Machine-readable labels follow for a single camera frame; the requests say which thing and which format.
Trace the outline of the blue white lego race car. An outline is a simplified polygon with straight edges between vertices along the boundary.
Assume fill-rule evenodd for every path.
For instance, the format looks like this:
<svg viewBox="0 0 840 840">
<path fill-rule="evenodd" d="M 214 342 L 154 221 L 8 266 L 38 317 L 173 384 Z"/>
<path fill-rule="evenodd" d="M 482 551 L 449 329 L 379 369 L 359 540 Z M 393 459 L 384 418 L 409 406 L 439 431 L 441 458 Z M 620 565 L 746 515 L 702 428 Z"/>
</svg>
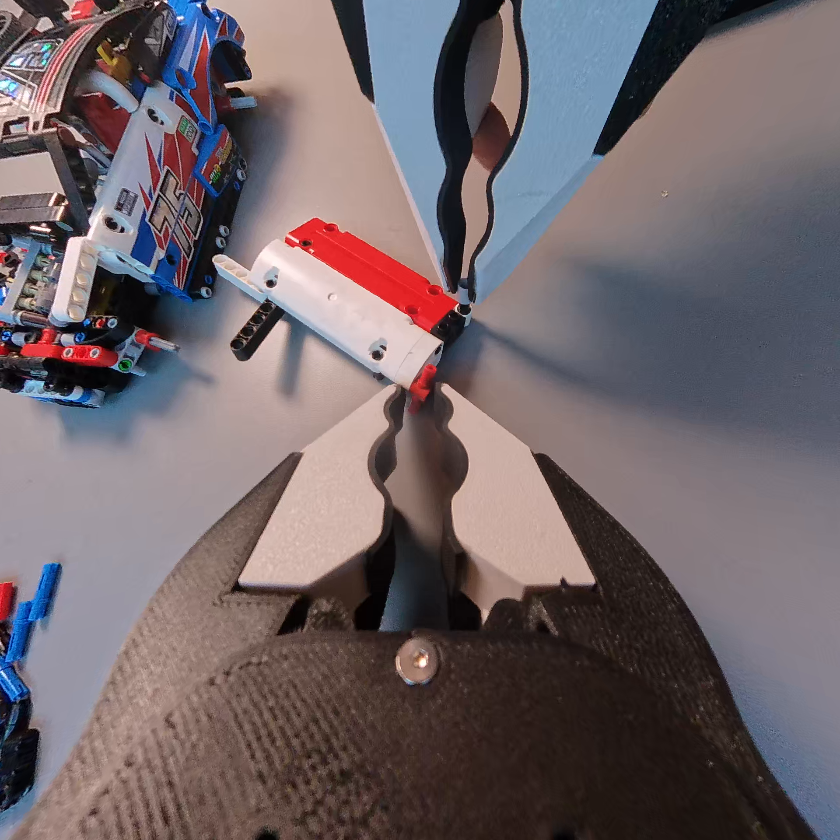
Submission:
<svg viewBox="0 0 840 840">
<path fill-rule="evenodd" d="M 98 408 L 178 346 L 158 297 L 214 294 L 256 103 L 245 34 L 206 2 L 2 10 L 2 390 Z"/>
</svg>

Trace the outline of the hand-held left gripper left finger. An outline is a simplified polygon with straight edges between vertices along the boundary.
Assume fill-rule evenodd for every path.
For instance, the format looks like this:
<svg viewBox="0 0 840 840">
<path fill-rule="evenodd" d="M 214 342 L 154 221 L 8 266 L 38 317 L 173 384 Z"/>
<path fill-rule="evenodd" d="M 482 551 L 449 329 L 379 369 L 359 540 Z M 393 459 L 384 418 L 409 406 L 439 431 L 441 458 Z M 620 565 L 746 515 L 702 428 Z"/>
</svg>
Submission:
<svg viewBox="0 0 840 840">
<path fill-rule="evenodd" d="M 389 385 L 297 457 L 238 577 L 246 591 L 334 599 L 378 630 L 395 567 L 393 503 L 403 389 Z"/>
</svg>

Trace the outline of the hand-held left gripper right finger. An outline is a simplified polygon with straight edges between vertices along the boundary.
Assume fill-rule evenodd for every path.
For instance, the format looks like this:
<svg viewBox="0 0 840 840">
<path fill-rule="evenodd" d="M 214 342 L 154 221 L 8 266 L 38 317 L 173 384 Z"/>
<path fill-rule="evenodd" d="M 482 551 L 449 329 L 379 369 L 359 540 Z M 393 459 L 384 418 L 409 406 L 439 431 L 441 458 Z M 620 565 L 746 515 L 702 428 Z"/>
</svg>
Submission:
<svg viewBox="0 0 840 840">
<path fill-rule="evenodd" d="M 453 489 L 443 559 L 453 606 L 481 623 L 499 602 L 596 578 L 538 459 L 515 434 L 452 386 L 436 386 L 436 426 Z"/>
</svg>

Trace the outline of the person's right hand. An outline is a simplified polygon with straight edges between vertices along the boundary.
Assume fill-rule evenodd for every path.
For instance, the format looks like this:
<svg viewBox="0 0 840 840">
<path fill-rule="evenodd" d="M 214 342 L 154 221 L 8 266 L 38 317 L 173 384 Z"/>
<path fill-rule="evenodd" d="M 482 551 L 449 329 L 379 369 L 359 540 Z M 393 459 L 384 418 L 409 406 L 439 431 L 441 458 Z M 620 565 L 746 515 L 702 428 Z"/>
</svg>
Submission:
<svg viewBox="0 0 840 840">
<path fill-rule="evenodd" d="M 486 171 L 499 164 L 511 141 L 505 116 L 494 102 L 490 102 L 472 138 L 472 157 Z"/>
</svg>

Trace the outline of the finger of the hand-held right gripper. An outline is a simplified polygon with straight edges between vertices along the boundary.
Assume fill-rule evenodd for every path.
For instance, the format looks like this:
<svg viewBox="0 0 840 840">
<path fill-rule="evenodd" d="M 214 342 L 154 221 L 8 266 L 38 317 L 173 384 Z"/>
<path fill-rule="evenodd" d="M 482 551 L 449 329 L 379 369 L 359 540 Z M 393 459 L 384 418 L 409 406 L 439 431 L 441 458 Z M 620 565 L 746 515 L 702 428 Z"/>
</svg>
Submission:
<svg viewBox="0 0 840 840">
<path fill-rule="evenodd" d="M 437 277 L 463 278 L 469 163 L 461 29 L 470 2 L 365 1 L 374 110 Z"/>
<path fill-rule="evenodd" d="M 606 120 L 656 1 L 513 2 L 521 100 L 490 173 L 486 231 L 469 263 L 477 305 L 507 279 L 601 160 Z"/>
</svg>

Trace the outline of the pile of blue black pins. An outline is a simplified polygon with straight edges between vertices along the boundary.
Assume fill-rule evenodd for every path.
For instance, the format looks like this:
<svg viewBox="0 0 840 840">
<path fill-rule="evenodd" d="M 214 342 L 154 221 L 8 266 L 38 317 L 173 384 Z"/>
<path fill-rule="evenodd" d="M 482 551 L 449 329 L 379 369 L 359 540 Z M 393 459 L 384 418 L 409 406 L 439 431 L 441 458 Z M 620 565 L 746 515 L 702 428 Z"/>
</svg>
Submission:
<svg viewBox="0 0 840 840">
<path fill-rule="evenodd" d="M 20 674 L 35 625 L 50 613 L 62 572 L 61 563 L 44 565 L 35 595 L 12 606 L 15 583 L 1 584 L 1 811 L 16 805 L 33 787 L 39 730 L 33 728 L 32 696 Z"/>
</svg>

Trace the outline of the white and red lego assembly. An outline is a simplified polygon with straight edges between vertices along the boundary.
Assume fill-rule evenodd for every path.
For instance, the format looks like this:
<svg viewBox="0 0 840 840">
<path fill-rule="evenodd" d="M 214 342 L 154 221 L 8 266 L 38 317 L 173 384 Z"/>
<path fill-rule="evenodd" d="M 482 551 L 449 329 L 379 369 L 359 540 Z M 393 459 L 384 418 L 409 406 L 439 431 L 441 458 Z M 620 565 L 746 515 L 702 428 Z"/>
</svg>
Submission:
<svg viewBox="0 0 840 840">
<path fill-rule="evenodd" d="M 272 240 L 250 269 L 225 254 L 213 265 L 219 279 L 259 302 L 230 344 L 241 361 L 288 315 L 408 390 L 471 320 L 471 307 L 446 289 L 318 217 Z"/>
</svg>

